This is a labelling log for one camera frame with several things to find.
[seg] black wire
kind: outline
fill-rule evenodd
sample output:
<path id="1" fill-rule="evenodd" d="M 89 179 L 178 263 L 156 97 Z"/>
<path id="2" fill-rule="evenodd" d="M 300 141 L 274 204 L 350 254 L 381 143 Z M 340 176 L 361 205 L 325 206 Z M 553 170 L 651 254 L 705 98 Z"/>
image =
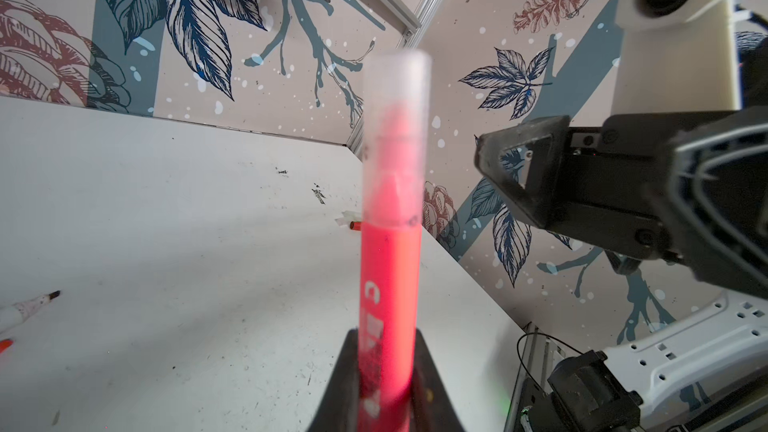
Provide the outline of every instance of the black wire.
<path id="1" fill-rule="evenodd" d="M 538 382 L 538 381 L 537 381 L 537 380 L 536 380 L 536 379 L 533 377 L 533 375 L 532 375 L 532 374 L 531 374 L 531 372 L 528 370 L 528 368 L 527 368 L 527 367 L 525 367 L 525 364 L 523 363 L 523 357 L 520 355 L 520 341 L 521 341 L 521 340 L 523 340 L 524 338 L 526 338 L 526 337 L 527 337 L 527 336 L 529 336 L 529 335 L 543 335 L 543 336 L 545 336 L 546 338 L 550 338 L 550 339 L 552 339 L 553 341 L 558 341 L 558 342 L 560 342 L 562 345 L 564 345 L 565 347 L 567 347 L 567 348 L 571 349 L 573 352 L 576 352 L 576 353 L 577 353 L 577 354 L 579 354 L 579 355 L 581 355 L 581 354 L 582 354 L 582 352 L 581 352 L 580 350 L 577 350 L 575 347 L 573 347 L 573 346 L 571 346 L 571 345 L 569 345 L 569 344 L 566 344 L 565 342 L 561 341 L 559 338 L 556 338 L 556 337 L 552 337 L 550 334 L 545 334 L 545 333 L 543 333 L 543 332 L 526 332 L 526 333 L 524 333 L 523 335 L 521 335 L 521 336 L 520 336 L 520 338 L 518 339 L 518 342 L 517 342 L 517 344 L 514 346 L 514 348 L 515 348 L 515 349 L 517 350 L 517 352 L 518 352 L 518 359 L 520 360 L 520 365 L 521 365 L 521 366 L 523 367 L 523 369 L 525 370 L 525 373 L 526 373 L 526 374 L 528 374 L 528 376 L 529 376 L 529 377 L 530 377 L 530 378 L 533 380 L 533 382 L 535 382 L 535 383 L 536 383 L 536 386 L 537 386 L 538 388 L 540 388 L 540 389 L 542 388 L 542 386 L 541 386 L 541 385 L 540 385 L 540 383 L 539 383 L 539 382 Z"/>
<path id="2" fill-rule="evenodd" d="M 736 5 L 736 10 L 744 10 L 744 8 L 741 5 Z M 747 20 L 752 24 L 763 27 L 764 30 L 768 30 L 768 20 L 762 15 L 755 13 L 753 10 L 750 10 L 750 18 Z"/>

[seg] floral wallpaper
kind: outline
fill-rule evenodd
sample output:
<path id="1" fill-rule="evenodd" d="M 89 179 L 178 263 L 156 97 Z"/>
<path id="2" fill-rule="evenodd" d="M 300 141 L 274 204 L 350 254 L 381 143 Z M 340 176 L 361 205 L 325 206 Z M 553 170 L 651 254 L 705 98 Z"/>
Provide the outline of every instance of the floral wallpaper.
<path id="1" fill-rule="evenodd" d="M 6 95 L 337 143 L 401 38 L 358 0 L 0 0 L 0 34 Z"/>
<path id="2" fill-rule="evenodd" d="M 543 116 L 599 126 L 620 67 L 618 0 L 446 0 L 421 47 L 435 58 L 424 223 L 520 325 L 580 348 L 633 341 L 680 320 L 719 289 L 690 270 L 644 262 L 625 277 L 620 257 L 514 219 L 472 163 L 475 140 Z M 766 0 L 740 0 L 768 13 Z M 737 25 L 742 56 L 766 31 Z M 524 179 L 523 150 L 504 168 Z"/>

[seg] ink stain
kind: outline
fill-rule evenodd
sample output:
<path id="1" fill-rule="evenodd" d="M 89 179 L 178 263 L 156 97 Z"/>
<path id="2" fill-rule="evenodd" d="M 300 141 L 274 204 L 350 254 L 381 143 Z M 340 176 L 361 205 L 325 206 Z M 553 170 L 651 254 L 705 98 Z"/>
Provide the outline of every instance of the ink stain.
<path id="1" fill-rule="evenodd" d="M 325 205 L 325 204 L 326 204 L 325 202 L 323 202 L 323 201 L 322 201 L 322 200 L 325 198 L 325 196 L 322 194 L 322 192 L 320 191 L 320 189 L 319 189 L 319 188 L 313 188 L 313 189 L 312 189 L 312 192 L 314 192 L 314 193 L 315 193 L 315 197 L 317 197 L 317 200 L 319 200 L 321 204 L 323 204 L 323 205 Z"/>

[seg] marker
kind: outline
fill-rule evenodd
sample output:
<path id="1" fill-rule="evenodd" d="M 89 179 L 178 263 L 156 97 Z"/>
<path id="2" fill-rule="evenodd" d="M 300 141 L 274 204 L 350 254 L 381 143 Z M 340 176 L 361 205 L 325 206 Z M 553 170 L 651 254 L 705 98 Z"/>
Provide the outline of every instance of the marker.
<path id="1" fill-rule="evenodd" d="M 13 345 L 13 341 L 9 338 L 5 339 L 5 341 L 0 341 L 0 354 L 2 354 L 5 349 L 11 347 Z"/>
<path id="2" fill-rule="evenodd" d="M 10 307 L 0 308 L 0 334 L 10 328 L 16 327 L 21 322 L 24 322 L 36 314 L 43 305 L 46 305 L 61 293 L 62 291 L 56 291 L 50 294 L 41 295 L 30 301 L 19 302 Z"/>
<path id="3" fill-rule="evenodd" d="M 431 64 L 419 50 L 366 62 L 358 329 L 365 432 L 408 431 Z"/>

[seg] white marker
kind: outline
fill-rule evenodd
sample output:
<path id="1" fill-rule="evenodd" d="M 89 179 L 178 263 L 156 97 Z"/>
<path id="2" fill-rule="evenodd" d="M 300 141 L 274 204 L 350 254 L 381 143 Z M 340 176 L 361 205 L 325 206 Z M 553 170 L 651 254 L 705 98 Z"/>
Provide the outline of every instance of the white marker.
<path id="1" fill-rule="evenodd" d="M 19 302 L 10 307 L 0 308 L 0 334 L 26 321 L 36 314 L 43 305 L 58 297 L 61 292 L 56 291 L 51 294 L 41 295 L 31 301 Z"/>

